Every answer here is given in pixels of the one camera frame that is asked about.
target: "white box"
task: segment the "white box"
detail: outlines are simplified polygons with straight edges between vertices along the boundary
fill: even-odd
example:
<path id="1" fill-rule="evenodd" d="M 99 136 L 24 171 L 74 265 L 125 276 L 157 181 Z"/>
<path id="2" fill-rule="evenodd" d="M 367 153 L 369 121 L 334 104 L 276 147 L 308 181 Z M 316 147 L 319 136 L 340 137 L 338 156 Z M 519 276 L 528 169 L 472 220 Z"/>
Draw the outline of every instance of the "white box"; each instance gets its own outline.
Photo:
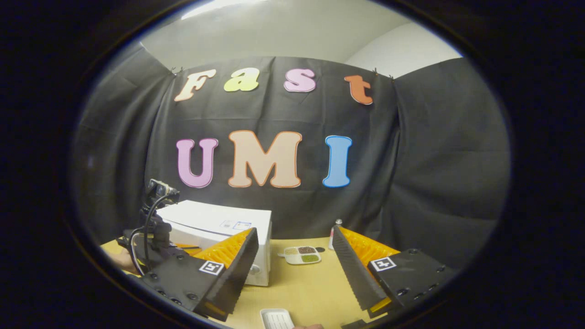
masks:
<path id="1" fill-rule="evenodd" d="M 170 240 L 176 244 L 209 248 L 250 227 L 258 233 L 258 253 L 254 259 L 247 285 L 268 286 L 270 272 L 270 210 L 224 207 L 190 200 L 157 210 L 171 224 Z"/>

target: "white wall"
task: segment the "white wall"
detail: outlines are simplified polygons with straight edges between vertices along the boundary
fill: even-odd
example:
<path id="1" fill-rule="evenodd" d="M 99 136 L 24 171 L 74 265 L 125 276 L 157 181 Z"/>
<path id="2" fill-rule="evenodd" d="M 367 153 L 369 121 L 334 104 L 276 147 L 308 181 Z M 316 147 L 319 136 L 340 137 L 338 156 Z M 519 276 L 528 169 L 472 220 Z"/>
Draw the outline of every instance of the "white wall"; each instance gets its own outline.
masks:
<path id="1" fill-rule="evenodd" d="M 141 41 L 175 71 L 248 56 L 343 63 L 374 38 L 408 22 L 369 0 L 270 0 L 178 19 Z"/>
<path id="2" fill-rule="evenodd" d="M 397 78 L 419 68 L 461 55 L 442 39 L 416 23 L 399 26 L 372 40 L 352 55 L 345 64 L 377 69 Z"/>

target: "white divided tray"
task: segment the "white divided tray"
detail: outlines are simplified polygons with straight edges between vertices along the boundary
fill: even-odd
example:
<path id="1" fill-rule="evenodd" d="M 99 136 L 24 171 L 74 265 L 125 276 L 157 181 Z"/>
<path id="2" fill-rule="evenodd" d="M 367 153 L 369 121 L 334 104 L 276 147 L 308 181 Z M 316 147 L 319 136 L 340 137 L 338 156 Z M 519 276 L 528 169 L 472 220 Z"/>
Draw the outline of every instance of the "white divided tray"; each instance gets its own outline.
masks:
<path id="1" fill-rule="evenodd" d="M 290 314 L 285 309 L 264 309 L 260 311 L 264 329 L 293 329 Z"/>
<path id="2" fill-rule="evenodd" d="M 287 263 L 293 265 L 313 264 L 321 261 L 319 252 L 311 246 L 284 248 L 284 253 L 279 253 L 278 256 L 284 257 Z"/>

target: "black cable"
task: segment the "black cable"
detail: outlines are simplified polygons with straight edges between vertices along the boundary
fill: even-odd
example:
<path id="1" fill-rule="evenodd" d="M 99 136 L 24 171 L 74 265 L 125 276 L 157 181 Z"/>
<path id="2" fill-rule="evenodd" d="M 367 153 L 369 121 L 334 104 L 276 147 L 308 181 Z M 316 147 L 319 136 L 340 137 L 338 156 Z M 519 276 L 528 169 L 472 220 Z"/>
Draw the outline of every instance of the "black cable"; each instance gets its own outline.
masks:
<path id="1" fill-rule="evenodd" d="M 134 264 L 134 267 L 136 267 L 136 270 L 138 271 L 138 273 L 140 273 L 142 276 L 144 276 L 144 273 L 142 271 L 142 268 L 140 267 L 140 264 L 138 264 L 138 261 L 136 260 L 135 257 L 135 252 L 134 252 L 134 245 L 132 244 L 132 240 L 135 234 L 137 234 L 138 232 L 140 232 L 140 230 L 142 230 L 144 227 L 139 227 L 136 228 L 132 231 L 132 233 L 130 233 L 130 237 L 128 239 L 128 244 L 130 245 L 130 258 L 132 260 L 132 263 Z"/>
<path id="2" fill-rule="evenodd" d="M 164 199 L 168 198 L 171 195 L 172 195 L 172 193 L 168 193 L 165 196 L 162 196 L 158 200 L 156 200 L 152 204 L 152 207 L 150 207 L 150 211 L 148 212 L 148 215 L 146 216 L 146 221 L 144 221 L 144 264 L 146 265 L 146 269 L 149 271 L 150 271 L 150 259 L 148 256 L 148 223 L 149 223 L 150 219 L 152 218 L 152 215 L 156 211 L 156 207 L 158 207 L 159 204 L 161 202 L 163 202 Z"/>

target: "small bottle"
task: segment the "small bottle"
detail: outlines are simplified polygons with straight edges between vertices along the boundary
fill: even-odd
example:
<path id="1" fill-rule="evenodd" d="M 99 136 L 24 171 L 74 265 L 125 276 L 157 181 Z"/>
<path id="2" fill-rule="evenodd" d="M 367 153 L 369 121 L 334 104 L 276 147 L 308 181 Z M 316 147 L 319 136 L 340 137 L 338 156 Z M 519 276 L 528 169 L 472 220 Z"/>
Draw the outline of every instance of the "small bottle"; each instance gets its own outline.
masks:
<path id="1" fill-rule="evenodd" d="M 341 226 L 341 220 L 335 220 L 335 225 L 331 228 L 331 235 L 329 236 L 329 249 L 333 250 L 333 229 L 336 226 Z"/>

